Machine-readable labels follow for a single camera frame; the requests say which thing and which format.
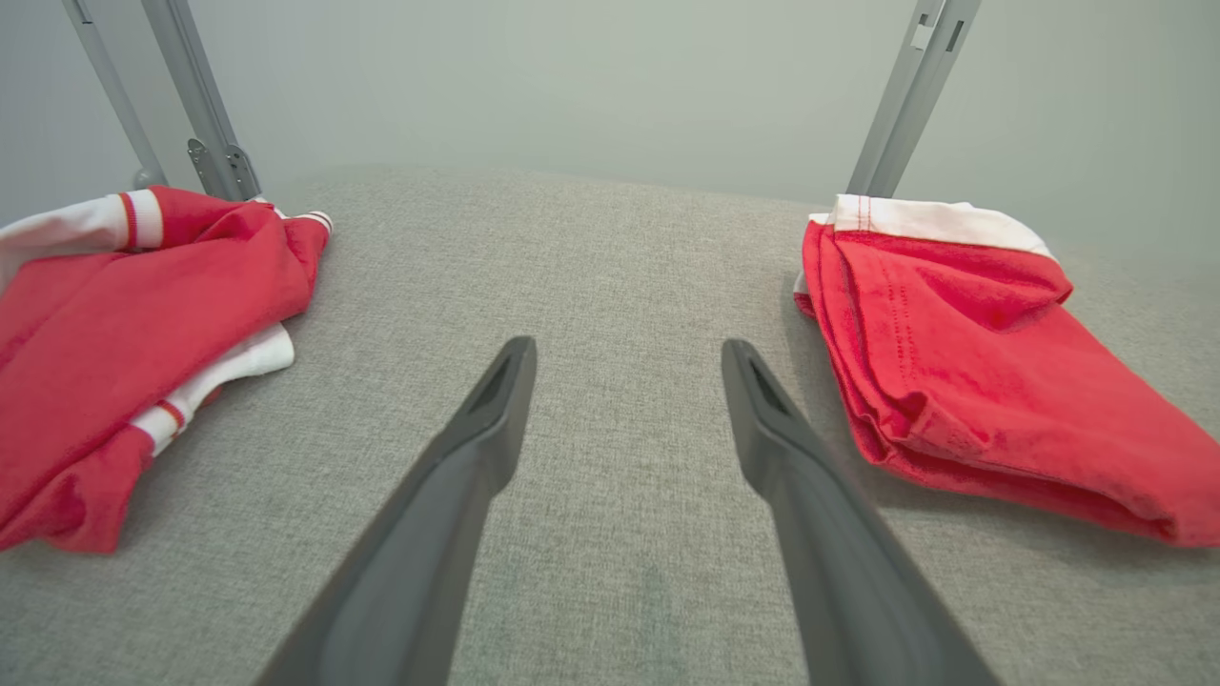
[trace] gray wall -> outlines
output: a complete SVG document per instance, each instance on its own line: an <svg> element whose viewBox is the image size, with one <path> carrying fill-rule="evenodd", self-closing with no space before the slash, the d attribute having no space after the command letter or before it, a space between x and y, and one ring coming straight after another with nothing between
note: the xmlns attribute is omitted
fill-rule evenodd
<svg viewBox="0 0 1220 686"><path fill-rule="evenodd" d="M63 6L0 2L0 226L128 190L139 167Z"/></svg>
<svg viewBox="0 0 1220 686"><path fill-rule="evenodd" d="M910 0L192 5L268 188L350 162L521 167L828 200Z"/></svg>
<svg viewBox="0 0 1220 686"><path fill-rule="evenodd" d="M898 187L1220 261L1220 2L983 0Z"/></svg>

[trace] clothing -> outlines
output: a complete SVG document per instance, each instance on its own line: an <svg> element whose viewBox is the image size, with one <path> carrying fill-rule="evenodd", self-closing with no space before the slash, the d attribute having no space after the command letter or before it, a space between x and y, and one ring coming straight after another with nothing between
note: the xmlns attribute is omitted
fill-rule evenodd
<svg viewBox="0 0 1220 686"><path fill-rule="evenodd" d="M0 229L0 549L112 552L135 480L212 391L292 364L279 321L329 229L162 187Z"/></svg>
<svg viewBox="0 0 1220 686"><path fill-rule="evenodd" d="M865 459L1220 546L1220 446L1063 308L1072 286L1027 227L967 204L841 195L810 221L803 262L795 301L821 326Z"/></svg>

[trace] gray upholstered table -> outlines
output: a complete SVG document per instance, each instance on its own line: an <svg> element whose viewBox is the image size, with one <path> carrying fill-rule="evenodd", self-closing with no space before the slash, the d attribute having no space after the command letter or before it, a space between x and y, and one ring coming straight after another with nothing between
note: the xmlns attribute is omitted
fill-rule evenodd
<svg viewBox="0 0 1220 686"><path fill-rule="evenodd" d="M272 188L337 223L290 369L227 387L133 498L118 553L0 555L0 682L246 684L499 345L533 334L455 684L798 684L769 513L720 383L752 341L1009 684L1220 681L1220 552L865 468L792 304L814 208L565 177L337 170ZM1042 227L1033 227L1036 231ZM1044 231L1071 309L1213 436L1220 281Z"/></svg>

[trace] red stripe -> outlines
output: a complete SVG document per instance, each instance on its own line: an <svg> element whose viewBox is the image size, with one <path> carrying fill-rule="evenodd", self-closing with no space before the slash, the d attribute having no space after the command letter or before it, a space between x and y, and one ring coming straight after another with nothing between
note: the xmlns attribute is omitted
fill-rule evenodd
<svg viewBox="0 0 1220 686"><path fill-rule="evenodd" d="M156 406L170 413L170 416L173 417L174 424L178 425L178 431L182 431L183 427L187 426L187 417L182 416L182 413L178 410L178 408L173 406L173 403L170 403L168 400L157 400ZM178 431L174 431L173 435L177 436Z"/></svg>
<svg viewBox="0 0 1220 686"><path fill-rule="evenodd" d="M123 200L123 209L127 210L127 245L123 245L123 249L131 250L135 247L135 205L126 193L120 193L118 197Z"/></svg>

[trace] metal pole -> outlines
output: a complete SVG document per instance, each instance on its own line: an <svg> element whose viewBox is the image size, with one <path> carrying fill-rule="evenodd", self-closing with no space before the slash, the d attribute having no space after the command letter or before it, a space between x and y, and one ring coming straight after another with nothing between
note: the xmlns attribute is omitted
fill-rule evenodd
<svg viewBox="0 0 1220 686"><path fill-rule="evenodd" d="M144 127L140 126L140 120L135 115L135 107L132 106L132 100L127 96L118 72L115 70L113 62L110 61L110 54L106 52L106 46L101 43L101 37L98 35L98 27L93 23L89 10L81 0L63 0L63 9L72 18L72 27L76 28L81 45L84 48L89 62L93 63L93 71L98 74L98 81L101 82L101 89L110 98L110 105L115 109L115 115L118 116L118 123L122 125L123 133L127 134L127 140L132 144L132 150L135 151L135 157L140 161L142 168L135 173L133 184L137 188L148 188L154 183L165 184L161 162L156 159L152 144L149 143Z"/></svg>
<svg viewBox="0 0 1220 686"><path fill-rule="evenodd" d="M189 142L189 154L205 190L229 200L254 198L260 192L259 182L249 156L237 145L189 4L187 0L143 0L143 5L199 139Z"/></svg>
<svg viewBox="0 0 1220 686"><path fill-rule="evenodd" d="M916 1L889 83L848 183L848 193L893 197L961 52L980 2Z"/></svg>

